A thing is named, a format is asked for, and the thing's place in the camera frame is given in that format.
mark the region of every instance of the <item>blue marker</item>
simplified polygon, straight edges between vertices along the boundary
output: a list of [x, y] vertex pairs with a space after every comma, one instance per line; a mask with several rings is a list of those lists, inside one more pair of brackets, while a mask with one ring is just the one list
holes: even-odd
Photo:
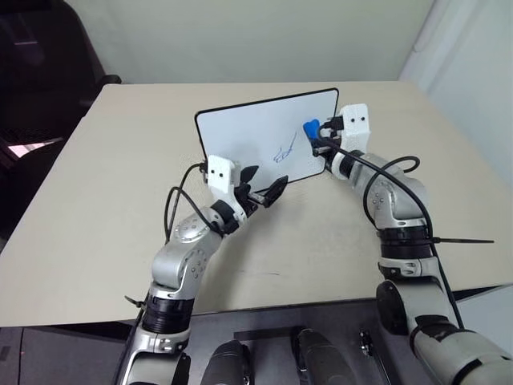
[[305, 133], [309, 139], [318, 139], [320, 126], [321, 124], [319, 123], [319, 120], [314, 119], [303, 124], [303, 130], [305, 130]]

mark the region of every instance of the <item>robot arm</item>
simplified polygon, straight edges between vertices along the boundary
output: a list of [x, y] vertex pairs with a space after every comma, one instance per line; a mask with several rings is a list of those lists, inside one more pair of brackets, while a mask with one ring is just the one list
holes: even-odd
[[[392, 334], [409, 335], [413, 353], [436, 383], [513, 383], [511, 355], [482, 335], [456, 326], [455, 302], [453, 307], [430, 218], [422, 211], [426, 189], [395, 162], [366, 152], [366, 105], [346, 106], [340, 116], [322, 125], [308, 122], [304, 129], [313, 154], [326, 158], [326, 168], [336, 178], [348, 180], [378, 230], [378, 268], [385, 278], [376, 292], [382, 325]], [[375, 166], [389, 175], [380, 175]]]
[[218, 156], [208, 158], [208, 187], [216, 202], [181, 221], [170, 241], [156, 254], [142, 316], [127, 353], [120, 383], [188, 383], [190, 358], [184, 353], [189, 323], [201, 278], [223, 236], [236, 231], [257, 210], [269, 207], [283, 193], [288, 177], [273, 183], [265, 195], [250, 192], [248, 182], [258, 167], [242, 171]]

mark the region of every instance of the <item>blue drawing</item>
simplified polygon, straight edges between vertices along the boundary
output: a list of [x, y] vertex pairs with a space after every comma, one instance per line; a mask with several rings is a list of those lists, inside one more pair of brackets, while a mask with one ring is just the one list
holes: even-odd
[[280, 147], [280, 151], [273, 157], [273, 160], [276, 163], [280, 163], [283, 159], [289, 156], [290, 152], [293, 150], [294, 141], [296, 140], [297, 132], [294, 133], [294, 137], [292, 138], [292, 142], [290, 142], [290, 146], [287, 150], [283, 151]]

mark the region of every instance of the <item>black cable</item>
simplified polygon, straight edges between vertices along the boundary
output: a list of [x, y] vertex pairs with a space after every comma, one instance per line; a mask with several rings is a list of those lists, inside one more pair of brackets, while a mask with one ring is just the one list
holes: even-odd
[[112, 385], [118, 385], [121, 382], [120, 378], [119, 378], [119, 375], [121, 374], [121, 368], [123, 367], [123, 363], [128, 354], [128, 347], [131, 346], [131, 341], [134, 338], [135, 330], [137, 329], [137, 325], [139, 325], [139, 322], [140, 322], [141, 318], [143, 317], [143, 313], [144, 313], [144, 311], [141, 309], [139, 311], [139, 314], [137, 314], [137, 318], [135, 319], [135, 322], [130, 329], [130, 333], [128, 334], [127, 341], [125, 342], [125, 346], [123, 348], [123, 352], [121, 353], [121, 356], [119, 357], [119, 360], [118, 360], [118, 364], [115, 367], [114, 377], [112, 378]]
[[[184, 184], [185, 184], [185, 181], [187, 180], [189, 173], [194, 168], [200, 168], [203, 165], [204, 165], [203, 163], [195, 163], [187, 169], [184, 176], [182, 176], [182, 181], [180, 182], [180, 190], [182, 190], [184, 188]], [[169, 204], [171, 203], [172, 190], [169, 190], [168, 198], [166, 199], [166, 205], [164, 207], [164, 234], [166, 236], [166, 243], [169, 242], [169, 238], [171, 237], [171, 231], [173, 230], [172, 224], [175, 220], [176, 208], [178, 207], [178, 200], [180, 199], [180, 194], [181, 194], [181, 191], [179, 191], [178, 195], [176, 196], [175, 204], [173, 205], [173, 211], [171, 214], [171, 221], [170, 221], [169, 225], [168, 225], [168, 214], [169, 214]]]
[[22, 379], [22, 349], [23, 349], [23, 335], [25, 334], [25, 328], [22, 327], [22, 333], [19, 337], [19, 355], [18, 355], [18, 381], [16, 382], [18, 385], [21, 383]]
[[[184, 174], [184, 177], [182, 178], [182, 181], [180, 182], [181, 189], [184, 188], [184, 184], [185, 184], [185, 181], [187, 180], [189, 173], [194, 168], [200, 168], [202, 165], [203, 165], [202, 163], [196, 163], [187, 169], [187, 171]], [[171, 231], [173, 230], [173, 223], [175, 222], [176, 208], [178, 207], [178, 200], [180, 199], [180, 195], [181, 195], [181, 191], [179, 191], [178, 194], [176, 195], [175, 204], [173, 205], [173, 211], [171, 212], [171, 220], [169, 221], [169, 226], [168, 226], [168, 236], [171, 236]]]
[[[322, 145], [330, 147], [333, 150], [340, 152], [341, 154], [344, 154], [345, 156], [348, 156], [349, 158], [351, 158], [361, 164], [364, 164], [368, 168], [371, 168], [376, 173], [383, 175], [385, 178], [387, 178], [391, 182], [395, 183], [399, 188], [401, 188], [417, 204], [418, 208], [422, 212], [422, 215], [424, 216], [424, 219], [426, 220], [426, 227], [427, 227], [427, 237], [426, 238], [429, 239], [430, 241], [433, 240], [433, 222], [431, 220], [430, 214], [428, 213], [427, 208], [424, 205], [424, 203], [420, 200], [419, 197], [417, 197], [417, 194], [415, 194], [408, 186], [403, 184], [395, 176], [390, 175], [387, 171], [378, 167], [376, 164], [372, 164], [372, 163], [368, 162], [367, 160], [362, 159], [359, 156], [355, 156], [354, 154], [344, 150], [343, 148], [340, 148], [339, 145], [332, 143], [329, 140], [319, 139], [317, 141]], [[449, 282], [447, 281], [447, 277], [443, 270], [442, 263], [440, 262], [440, 257], [438, 255], [438, 252], [437, 252], [436, 247], [434, 246], [433, 242], [430, 243], [430, 248], [431, 248], [431, 252], [432, 252], [433, 256], [436, 257], [438, 260], [438, 269], [440, 270], [440, 277], [442, 278], [443, 285], [446, 289], [447, 297], [449, 298], [449, 303], [451, 304], [453, 311], [454, 311], [454, 315], [456, 316], [456, 320], [458, 321], [458, 326], [460, 329], [464, 329], [461, 314], [459, 313], [458, 306], [456, 305], [456, 300], [454, 299], [454, 295], [452, 293], [452, 290], [450, 289], [450, 285], [449, 285]]]
[[208, 219], [203, 215], [201, 210], [198, 209], [198, 206], [196, 206], [196, 203], [194, 203], [194, 201], [189, 196], [189, 194], [187, 194], [182, 188], [175, 186], [171, 190], [169, 190], [169, 195], [172, 195], [175, 191], [180, 192], [185, 197], [187, 202], [189, 202], [189, 204], [191, 205], [192, 209], [194, 209], [195, 213], [198, 214], [198, 217], [200, 217], [200, 219], [203, 221], [203, 223], [205, 223], [210, 228], [211, 231], [213, 231], [215, 233], [220, 233], [219, 229], [216, 228], [216, 226], [214, 226], [211, 222], [209, 222]]
[[449, 298], [449, 303], [454, 310], [454, 315], [456, 316], [456, 321], [458, 321], [458, 326], [460, 329], [465, 329], [463, 325], [462, 315], [459, 313], [458, 305], [456, 305], [456, 298], [454, 298], [454, 294], [449, 286], [449, 281], [447, 281], [446, 272], [443, 270], [442, 263], [440, 262], [440, 257], [438, 256], [438, 251], [436, 250], [436, 246], [434, 243], [430, 244], [431, 252], [438, 260], [438, 270], [440, 270], [440, 277], [442, 277], [443, 285], [446, 288], [447, 297]]
[[[404, 170], [403, 171], [404, 173], [412, 172], [412, 171], [416, 170], [417, 167], [420, 165], [419, 158], [417, 158], [416, 156], [408, 155], [408, 156], [401, 156], [397, 159], [392, 160], [391, 162], [388, 162], [387, 164], [385, 164], [382, 167], [382, 170], [386, 170], [388, 167], [391, 167], [394, 164], [401, 163], [401, 162], [404, 162], [407, 160], [412, 160], [414, 162], [414, 165], [411, 166], [410, 168], [407, 168], [406, 170]], [[375, 173], [374, 175], [372, 175], [372, 177], [369, 179], [369, 183], [367, 183], [365, 191], [363, 192], [363, 211], [366, 214], [366, 217], [369, 220], [369, 222], [372, 223], [374, 227], [376, 227], [376, 224], [374, 223], [374, 219], [370, 216], [367, 198], [369, 197], [370, 187], [372, 186], [374, 181], [378, 178], [378, 176], [379, 176], [378, 173]]]

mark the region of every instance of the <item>black chair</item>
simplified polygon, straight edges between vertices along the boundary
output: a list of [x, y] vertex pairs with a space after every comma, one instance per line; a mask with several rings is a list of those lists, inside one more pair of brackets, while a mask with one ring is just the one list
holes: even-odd
[[[78, 15], [62, 0], [0, 2], [0, 236], [7, 238], [105, 75]], [[7, 148], [59, 139], [15, 159]]]

